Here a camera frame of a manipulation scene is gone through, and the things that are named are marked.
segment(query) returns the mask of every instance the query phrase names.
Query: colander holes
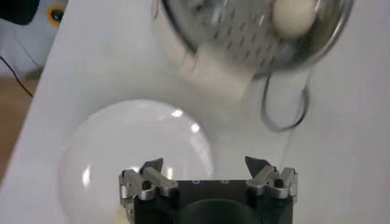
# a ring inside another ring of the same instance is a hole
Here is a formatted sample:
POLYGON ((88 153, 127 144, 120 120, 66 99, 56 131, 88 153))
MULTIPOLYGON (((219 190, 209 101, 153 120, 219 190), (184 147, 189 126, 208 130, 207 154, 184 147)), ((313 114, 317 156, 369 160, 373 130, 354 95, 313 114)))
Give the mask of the colander holes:
POLYGON ((256 50, 256 57, 258 57, 260 55, 260 52, 261 52, 261 48, 259 47, 257 50, 256 50))
POLYGON ((232 34, 233 27, 230 26, 229 29, 227 30, 227 36, 229 37, 232 34))
POLYGON ((271 47, 272 47, 272 44, 268 45, 267 47, 267 53, 269 53, 271 51, 271 47))
POLYGON ((200 12, 202 10, 202 5, 199 5, 195 8, 195 11, 196 12, 200 12))
POLYGON ((258 17, 257 17, 257 16, 254 16, 254 17, 252 18, 252 22, 253 22, 254 24, 257 24, 257 20, 258 20, 258 17))
POLYGON ((251 42, 252 44, 255 42, 256 37, 257 37, 257 35, 254 33, 254 34, 252 35, 252 38, 250 39, 250 42, 251 42))
POLYGON ((245 43, 245 38, 244 37, 241 37, 240 41, 239 41, 239 46, 242 47, 245 43))
POLYGON ((243 31, 246 27, 246 23, 241 23, 240 27, 239 27, 239 31, 243 31))
POLYGON ((247 59, 247 58, 249 57, 249 55, 250 55, 250 52, 249 52, 249 51, 247 51, 247 52, 245 53, 245 57, 244 57, 244 59, 247 59))
POLYGON ((215 33, 214 33, 214 40, 217 40, 219 37, 219 30, 217 30, 215 33))
POLYGON ((236 10, 233 9, 232 12, 230 12, 230 19, 233 20, 236 14, 236 10))
POLYGON ((270 65, 273 65, 275 63, 275 57, 272 57, 271 60, 269 61, 270 65))
POLYGON ((218 24, 220 24, 222 22, 222 15, 219 15, 218 16, 218 24))
POLYGON ((229 41, 229 43, 227 44, 227 50, 229 51, 233 46, 233 42, 229 41))

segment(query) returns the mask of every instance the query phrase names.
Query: white tabletop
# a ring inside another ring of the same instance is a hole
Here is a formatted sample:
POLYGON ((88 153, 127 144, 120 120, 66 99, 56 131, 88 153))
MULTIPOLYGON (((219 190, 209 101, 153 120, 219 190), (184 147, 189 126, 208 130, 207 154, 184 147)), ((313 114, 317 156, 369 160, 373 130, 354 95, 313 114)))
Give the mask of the white tabletop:
POLYGON ((247 178, 244 155, 296 168, 296 223, 388 223, 389 1, 356 2, 340 42, 316 66, 307 119, 283 134, 258 119, 262 83, 232 108, 178 80, 156 50, 150 5, 68 4, 1 186, 2 223, 68 223, 55 181, 64 141, 89 115, 139 98, 183 108, 204 127, 218 178, 247 178))

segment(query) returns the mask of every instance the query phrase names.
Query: black wire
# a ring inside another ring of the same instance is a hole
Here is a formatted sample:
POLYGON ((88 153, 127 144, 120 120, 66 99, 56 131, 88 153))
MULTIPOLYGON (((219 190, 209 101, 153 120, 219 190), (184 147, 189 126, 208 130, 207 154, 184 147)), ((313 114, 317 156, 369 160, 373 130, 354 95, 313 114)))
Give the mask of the black wire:
POLYGON ((8 64, 8 62, 2 57, 0 56, 0 60, 2 60, 2 62, 4 62, 4 64, 11 70, 13 76, 16 78, 16 81, 19 83, 19 85, 25 90, 25 92, 30 95, 31 97, 33 97, 33 95, 30 93, 30 91, 22 84, 22 82, 20 82, 20 79, 19 77, 16 75, 15 71, 12 69, 12 67, 8 64))
POLYGON ((24 47, 23 43, 22 43, 19 39, 18 39, 18 41, 19 41, 19 44, 20 44, 20 46, 22 47, 24 53, 27 54, 27 56, 30 58, 30 60, 32 61, 32 63, 35 64, 36 67, 42 68, 42 67, 41 67, 41 66, 40 66, 40 65, 31 57, 31 54, 30 54, 30 53, 27 51, 27 49, 24 47))

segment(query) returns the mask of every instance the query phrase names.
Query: perforated metal strainer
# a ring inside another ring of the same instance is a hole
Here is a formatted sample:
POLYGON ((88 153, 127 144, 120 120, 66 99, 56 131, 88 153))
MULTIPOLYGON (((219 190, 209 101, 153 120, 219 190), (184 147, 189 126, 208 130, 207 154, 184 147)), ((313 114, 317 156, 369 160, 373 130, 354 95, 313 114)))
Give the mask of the perforated metal strainer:
POLYGON ((316 19, 297 40, 284 40, 272 23, 274 0, 163 0, 188 48, 203 42, 216 54, 259 73, 312 65, 338 40, 353 0, 317 1, 316 19))

